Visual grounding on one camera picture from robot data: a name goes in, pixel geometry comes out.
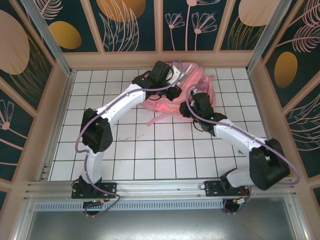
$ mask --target purple cable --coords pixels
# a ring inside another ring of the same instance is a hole
[[[233,124],[227,124],[227,123],[224,123],[224,122],[217,122],[217,121],[207,120],[207,119],[204,119],[204,118],[198,116],[198,115],[191,109],[190,104],[189,104],[189,101],[188,101],[188,98],[189,98],[188,93],[190,92],[191,88],[196,87],[196,86],[197,86],[196,84],[191,85],[191,86],[187,89],[186,94],[185,94],[185,102],[186,102],[186,105],[187,105],[188,109],[190,110],[190,112],[191,112],[195,117],[197,117],[198,119],[200,119],[201,121],[204,121],[204,122],[206,122],[206,123],[221,125],[221,126],[225,126],[225,127],[234,129],[234,130],[236,130],[237,132],[245,135],[245,136],[248,137],[249,139],[253,140],[254,142],[260,144],[260,145],[263,146],[263,147],[265,147],[265,148],[268,149],[270,152],[274,153],[274,154],[277,155],[279,158],[281,158],[283,161],[285,161],[285,162],[295,171],[297,179],[296,179],[294,182],[279,182],[279,184],[282,184],[282,185],[295,185],[295,184],[297,184],[297,183],[300,182],[301,176],[300,176],[298,170],[296,169],[296,167],[295,167],[288,159],[286,159],[286,157],[284,157],[282,154],[280,154],[279,152],[277,152],[277,151],[274,150],[273,148],[269,147],[269,146],[266,145],[265,143],[259,141],[256,137],[251,136],[249,133],[247,133],[246,131],[242,130],[241,128],[239,128],[239,127],[237,127],[237,126],[235,126],[235,125],[233,125]]]
[[[113,107],[116,103],[118,103],[120,100],[122,100],[123,98],[127,97],[128,95],[130,94],[133,94],[135,92],[139,92],[139,91],[148,91],[148,92],[158,92],[158,91],[163,91],[163,90],[166,90],[172,86],[174,86],[175,84],[177,84],[180,80],[180,78],[182,77],[182,74],[184,73],[184,66],[181,62],[181,60],[177,60],[175,59],[172,63],[171,63],[171,66],[173,66],[174,63],[179,63],[180,64],[180,74],[178,76],[178,78],[176,79],[176,81],[174,81],[173,83],[171,83],[170,85],[168,86],[165,86],[165,87],[160,87],[160,88],[154,88],[154,89],[147,89],[147,88],[142,88],[142,89],[134,89],[134,90],[131,90],[129,92],[127,92],[127,94],[124,94],[122,95],[121,97],[119,97],[117,100],[115,100],[114,102],[110,103],[109,106],[106,107],[105,110],[103,110],[101,113],[99,113],[97,116],[95,116],[94,118],[92,118],[84,127],[83,129],[80,131],[80,134],[78,136],[78,138],[76,139],[76,143],[75,143],[75,151],[77,153],[86,153],[85,155],[85,159],[84,159],[84,172],[85,172],[85,176],[88,180],[88,182],[91,184],[92,187],[94,187],[96,190],[104,193],[104,194],[108,194],[108,195],[111,195],[111,196],[116,196],[118,197],[118,199],[112,203],[107,209],[103,210],[103,211],[100,211],[98,212],[97,214],[95,215],[89,215],[87,213],[87,210],[88,208],[92,207],[92,206],[95,206],[97,204],[102,204],[102,203],[93,203],[91,205],[88,205],[85,209],[84,209],[84,213],[86,214],[87,217],[91,217],[91,218],[94,218],[94,217],[98,217],[104,213],[106,213],[109,209],[111,209],[117,202],[119,202],[121,196],[119,194],[116,194],[116,193],[113,193],[113,192],[108,192],[108,191],[105,191],[99,187],[97,187],[90,179],[89,177],[89,174],[88,174],[88,168],[87,168],[87,162],[88,162],[88,156],[89,156],[89,151],[88,150],[79,150],[78,147],[79,147],[79,142],[80,142],[80,138],[82,137],[82,135],[84,134],[84,132],[87,130],[87,128],[90,126],[90,124],[92,124],[95,120],[97,120],[98,118],[100,118],[103,114],[105,114],[111,107]]]

